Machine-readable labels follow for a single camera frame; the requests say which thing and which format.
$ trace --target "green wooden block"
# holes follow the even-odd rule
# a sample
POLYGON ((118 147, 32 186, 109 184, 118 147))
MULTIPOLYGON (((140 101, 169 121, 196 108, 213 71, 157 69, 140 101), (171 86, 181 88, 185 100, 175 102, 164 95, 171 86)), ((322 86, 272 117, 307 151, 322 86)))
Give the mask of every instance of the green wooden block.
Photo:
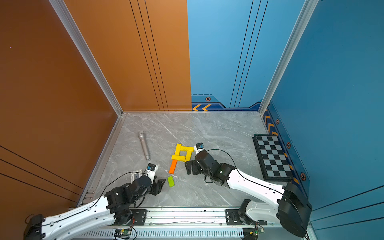
POLYGON ((175 185, 175 182, 173 181, 172 176, 168 177, 168 184, 169 184, 169 187, 173 187, 175 185))

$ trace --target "chessboard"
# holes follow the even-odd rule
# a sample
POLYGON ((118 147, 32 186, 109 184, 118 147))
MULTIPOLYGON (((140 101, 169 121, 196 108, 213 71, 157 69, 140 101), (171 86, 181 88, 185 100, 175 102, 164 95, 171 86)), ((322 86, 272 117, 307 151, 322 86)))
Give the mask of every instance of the chessboard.
POLYGON ((255 134, 252 139, 264 181, 291 181, 293 174, 278 137, 255 134))

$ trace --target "blue wall panel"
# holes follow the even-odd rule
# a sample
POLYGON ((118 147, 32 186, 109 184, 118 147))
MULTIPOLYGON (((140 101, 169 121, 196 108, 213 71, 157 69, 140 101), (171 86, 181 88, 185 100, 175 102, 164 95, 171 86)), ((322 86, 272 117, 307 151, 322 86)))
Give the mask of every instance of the blue wall panel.
MULTIPOLYGON (((314 209, 383 185, 383 9, 384 1, 319 1, 272 98, 308 172, 314 209)), ((315 210, 311 220, 381 201, 377 189, 315 210)), ((369 220, 383 210, 380 204, 313 225, 369 220)), ((316 233, 319 240, 349 239, 352 229, 378 222, 316 233)), ((369 227, 365 235, 378 231, 369 227)))
POLYGON ((248 108, 260 101, 304 0, 254 0, 253 4, 251 0, 188 0, 187 3, 192 95, 212 95, 227 108, 248 108))

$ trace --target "yellow wooden block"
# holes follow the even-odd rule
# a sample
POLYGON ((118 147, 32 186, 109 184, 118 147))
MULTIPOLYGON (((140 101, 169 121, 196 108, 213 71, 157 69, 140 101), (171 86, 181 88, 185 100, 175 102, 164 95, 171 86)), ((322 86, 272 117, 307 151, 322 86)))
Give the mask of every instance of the yellow wooden block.
POLYGON ((178 161, 185 162, 185 157, 184 156, 172 155, 172 160, 178 160, 178 161))
POLYGON ((191 160, 192 151, 187 151, 187 156, 185 157, 185 161, 191 160))
POLYGON ((194 150, 195 150, 195 149, 194 149, 193 147, 183 147, 183 146, 182 146, 182 147, 180 148, 180 151, 192 151, 192 152, 193 152, 194 150))
POLYGON ((181 143, 178 143, 178 144, 176 145, 176 151, 175 151, 175 155, 176 155, 176 156, 180 155, 180 148, 181 148, 181 143))

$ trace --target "black line stripe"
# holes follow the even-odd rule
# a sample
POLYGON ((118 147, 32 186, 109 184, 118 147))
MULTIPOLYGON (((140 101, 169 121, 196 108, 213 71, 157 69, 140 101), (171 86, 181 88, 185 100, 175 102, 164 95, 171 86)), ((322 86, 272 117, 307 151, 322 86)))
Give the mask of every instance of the black line stripe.
POLYGON ((140 9, 139 0, 137 0, 137 5, 139 6, 139 12, 140 12, 140 16, 141 16, 141 22, 143 23, 144 33, 145 33, 145 38, 147 39, 147 44, 148 44, 148 49, 149 49, 149 55, 151 56, 152 66, 153 66, 153 71, 155 72, 155 77, 156 77, 156 82, 157 82, 157 88, 159 89, 159 94, 160 94, 160 99, 161 99, 161 105, 163 106, 163 111, 164 111, 165 108, 164 108, 164 103, 163 103, 163 97, 161 96, 161 92, 160 92, 159 81, 158 81, 158 79, 157 79, 157 74, 156 74, 155 64, 153 63, 153 57, 152 57, 152 53, 151 53, 151 47, 149 46, 149 41, 148 41, 148 37, 147 37, 147 31, 145 30, 145 25, 144 25, 143 15, 141 14, 141 9, 140 9))
POLYGON ((361 223, 361 222, 369 222, 369 221, 379 220, 379 219, 383 219, 383 218, 384 217, 378 217, 378 218, 373 218, 373 219, 369 219, 369 220, 363 220, 363 221, 358 221, 358 222, 351 222, 351 223, 341 224, 341 225, 337 225, 337 226, 324 227, 324 228, 314 229, 314 231, 328 229, 328 228, 333 228, 333 227, 340 227, 340 226, 345 226, 345 225, 351 225, 351 224, 361 223))
POLYGON ((247 36, 247 30, 248 30, 248 25, 249 25, 249 19, 251 18, 252 6, 253 6, 253 0, 252 0, 252 4, 251 4, 251 10, 249 11, 249 17, 248 17, 247 28, 245 29, 245 35, 244 35, 244 40, 243 40, 243 46, 242 46, 242 48, 241 48, 240 59, 239 59, 239 65, 237 66, 237 72, 236 72, 236 77, 235 77, 235 83, 233 84, 233 90, 232 90, 231 102, 229 103, 229 107, 231 107, 231 104, 232 104, 232 98, 233 98, 233 93, 235 92, 236 79, 237 79, 237 74, 238 74, 238 72, 239 72, 241 56, 242 56, 242 54, 243 54, 243 48, 244 48, 244 43, 245 43, 245 37, 247 36))
POLYGON ((69 183, 71 183, 71 184, 73 184, 73 185, 75 185, 76 187, 79 187, 79 188, 83 189, 82 187, 80 187, 80 186, 77 186, 76 184, 74 184, 74 183, 72 183, 72 182, 70 182, 70 181, 66 180, 66 179, 65 179, 65 178, 63 178, 63 177, 60 177, 60 176, 59 176, 59 175, 57 175, 57 174, 54 174, 53 172, 51 172, 51 171, 49 171, 49 170, 47 170, 47 169, 43 168, 42 166, 39 166, 38 164, 36 164, 36 163, 34 163, 34 162, 32 162, 32 161, 29 161, 29 160, 28 160, 28 159, 26 159, 25 157, 22 157, 22 156, 20 156, 19 154, 15 153, 15 152, 12 152, 12 151, 11 151, 11 150, 9 150, 8 148, 5 148, 5 147, 3 147, 3 146, 1 146, 1 145, 0 145, 0 147, 1 147, 1 148, 3 148, 3 149, 5 149, 5 150, 7 150, 7 151, 9 151, 9 152, 11 152, 11 153, 13 153, 13 154, 15 154, 15 155, 16 155, 16 156, 18 156, 18 157, 21 157, 22 159, 24 159, 24 160, 26 160, 26 161, 28 161, 28 162, 30 162, 30 163, 32 163, 32 164, 34 164, 34 165, 36 165, 36 166, 40 167, 40 168, 42 168, 42 169, 46 170, 47 172, 49 172, 49 173, 52 173, 53 175, 55 175, 55 176, 57 176, 57 177, 59 177, 59 178, 61 178, 61 179, 65 180, 65 181, 67 181, 67 182, 69 182, 69 183))
POLYGON ((23 181, 21 181, 21 180, 18 180, 18 179, 16 179, 16 178, 10 177, 10 176, 8 176, 8 175, 5 175, 5 174, 3 174, 3 173, 0 173, 0 174, 1 174, 1 175, 3 175, 3 176, 9 177, 9 178, 11 178, 11 179, 13 179, 13 180, 16 180, 16 181, 19 181, 19 182, 25 183, 26 185, 29 185, 29 186, 35 187, 35 188, 37 188, 37 189, 40 189, 40 190, 43 190, 43 191, 45 191, 45 192, 49 192, 49 193, 51 193, 51 194, 53 194, 53 195, 56 195, 56 196, 59 196, 59 197, 62 197, 62 198, 64 198, 64 199, 66 199, 66 200, 69 200, 69 201, 75 202, 75 201, 73 201, 73 200, 71 200, 71 199, 68 199, 68 198, 66 198, 66 197, 63 197, 63 196, 57 195, 57 194, 55 194, 55 193, 53 193, 53 192, 50 192, 50 191, 44 190, 44 189, 42 189, 42 188, 36 187, 36 186, 34 186, 34 185, 32 185, 32 184, 29 184, 29 183, 23 182, 23 181))
POLYGON ((156 59, 157 59, 157 65, 159 66, 159 71, 160 71, 160 79, 161 79, 161 84, 163 86, 163 91, 164 91, 164 97, 166 99, 166 105, 167 105, 167 110, 169 111, 169 108, 168 108, 168 101, 167 101, 167 95, 166 95, 166 91, 164 89, 164 83, 163 83, 163 77, 161 75, 161 68, 160 68, 160 63, 159 63, 159 57, 157 56, 157 50, 156 50, 156 45, 155 45, 155 39, 153 37, 153 32, 152 32, 152 26, 151 26, 151 21, 149 19, 149 13, 148 13, 148 8, 147 8, 147 2, 146 0, 144 0, 144 3, 145 3, 145 8, 147 10, 147 15, 148 15, 148 21, 149 21, 149 27, 151 29, 151 34, 152 34, 152 40, 153 40, 153 46, 155 47, 155 53, 156 53, 156 59))
POLYGON ((236 106, 236 101, 237 101, 237 96, 239 94, 239 90, 240 90, 240 85, 241 85, 241 81, 242 81, 242 78, 243 78, 243 74, 244 74, 244 68, 245 68, 245 65, 247 63, 247 58, 248 58, 248 53, 249 53, 249 47, 251 46, 251 42, 252 42, 252 37, 253 37, 253 31, 255 30, 255 26, 256 26, 256 21, 257 21, 257 16, 259 15, 259 10, 260 10, 260 5, 261 5, 261 0, 260 0, 260 3, 259 3, 259 8, 257 9, 257 14, 256 14, 256 18, 255 18, 255 24, 253 25, 253 30, 252 30, 252 34, 251 34, 251 40, 249 40, 249 45, 248 45, 248 50, 247 50, 247 55, 245 57, 245 61, 244 61, 244 66, 243 66, 243 71, 241 73, 241 77, 240 77, 240 83, 239 83, 239 87, 237 88, 237 94, 236 94, 236 99, 235 99, 235 105, 234 107, 236 106))
MULTIPOLYGON (((37 176, 36 174, 33 174, 33 173, 31 173, 31 172, 29 172, 29 171, 27 171, 27 170, 24 170, 24 169, 22 169, 22 168, 20 168, 20 167, 18 167, 18 166, 16 166, 16 165, 13 165, 12 163, 9 163, 9 162, 7 162, 7 161, 1 159, 1 158, 0 158, 0 160, 3 161, 3 162, 5 162, 5 163, 8 163, 9 165, 12 165, 12 166, 14 166, 14 167, 17 167, 18 169, 21 169, 21 170, 23 170, 23 171, 25 171, 25 172, 27 172, 27 173, 30 173, 30 174, 32 174, 32 175, 38 177, 38 178, 41 178, 41 179, 43 179, 43 180, 46 180, 45 178, 42 178, 42 177, 40 177, 40 176, 37 176)), ((54 182, 51 182, 51 181, 49 181, 49 180, 46 180, 46 181, 47 181, 47 182, 50 182, 50 183, 52 183, 52 184, 54 184, 54 185, 56 185, 56 186, 58 186, 58 187, 61 187, 61 188, 65 189, 65 190, 68 190, 68 191, 70 191, 70 192, 73 192, 73 191, 71 191, 71 190, 69 190, 69 189, 66 189, 65 187, 62 187, 62 186, 60 186, 60 185, 58 185, 58 184, 56 184, 56 183, 54 183, 54 182)))
POLYGON ((143 42, 141 41, 141 36, 140 36, 140 32, 139 32, 139 27, 137 26, 137 22, 136 22, 135 13, 133 12, 133 7, 132 7, 132 3, 131 3, 131 0, 129 0, 129 3, 130 3, 130 5, 131 5, 131 9, 132 9, 133 18, 135 19, 135 23, 136 23, 137 32, 138 32, 138 34, 139 34, 139 38, 140 38, 140 42, 141 42, 141 47, 143 48, 143 53, 144 53, 144 57, 145 57, 145 62, 147 62, 148 72, 149 72, 149 76, 150 76, 150 78, 151 78, 151 82, 152 82, 152 86, 153 86, 153 91, 155 92, 155 97, 156 97, 156 101, 157 101, 157 106, 159 107, 159 111, 161 111, 161 110, 160 110, 160 105, 159 105, 159 100, 157 99, 157 95, 156 95, 155 85, 153 84, 153 80, 152 80, 151 71, 149 70, 149 65, 148 65, 147 57, 146 57, 146 55, 145 55, 145 52, 144 52, 144 46, 143 46, 143 42))
POLYGON ((243 96, 245 83, 247 82, 249 69, 250 69, 250 67, 251 67, 251 63, 252 63, 252 59, 253 59, 253 54, 255 53, 257 40, 259 39, 260 29, 262 28, 262 24, 263 24, 263 20, 264 20, 264 16, 265 16, 266 7, 268 6, 268 2, 269 2, 269 0, 267 0, 266 5, 265 5, 265 10, 264 10, 263 18, 262 18, 262 23, 260 24, 259 33, 257 34, 255 47, 253 48, 253 53, 252 53, 252 57, 251 57, 251 62, 249 63, 249 67, 248 67, 248 71, 247 71, 247 76, 245 77, 245 81, 244 81, 244 85, 243 85, 243 90, 241 91, 241 96, 240 96, 240 100, 239 100, 239 105, 238 105, 238 107, 240 106, 241 98, 242 98, 242 96, 243 96))
MULTIPOLYGON (((371 206, 379 205, 379 204, 382 204, 382 203, 384 203, 384 202, 379 202, 379 203, 376 203, 376 204, 371 204, 371 205, 368 205, 368 206, 365 206, 365 207, 359 207, 357 209, 349 210, 349 211, 346 211, 346 212, 341 212, 339 214, 333 214, 333 215, 328 216, 328 217, 333 217, 333 216, 337 216, 337 215, 340 215, 340 214, 345 214, 347 212, 353 212, 353 211, 356 211, 356 210, 360 210, 360 209, 364 209, 366 207, 371 207, 371 206)), ((314 221, 317 221, 317 220, 321 220, 321 219, 325 219, 325 218, 328 218, 328 217, 322 217, 322 218, 319 218, 319 219, 316 219, 316 220, 311 220, 311 222, 314 222, 314 221)))
MULTIPOLYGON (((370 192, 370 191, 379 189, 379 188, 381 188, 381 187, 384 187, 384 185, 381 185, 380 187, 375 187, 375 188, 373 188, 373 189, 371 189, 371 190, 368 190, 368 191, 365 191, 365 192, 362 192, 362 193, 353 195, 352 197, 347 197, 347 198, 345 198, 345 199, 342 199, 342 200, 340 200, 340 201, 337 201, 337 202, 334 202, 334 203, 325 205, 325 206, 323 206, 323 207, 328 207, 328 206, 330 206, 330 205, 336 204, 336 203, 338 203, 338 202, 342 202, 342 201, 347 200, 347 199, 351 199, 351 198, 353 198, 353 197, 357 197, 357 196, 359 196, 359 195, 361 195, 361 194, 364 194, 364 193, 367 193, 367 192, 370 192)), ((316 211, 316 210, 322 209, 323 207, 319 207, 319 208, 317 208, 317 209, 315 209, 315 210, 312 210, 312 211, 316 211)))

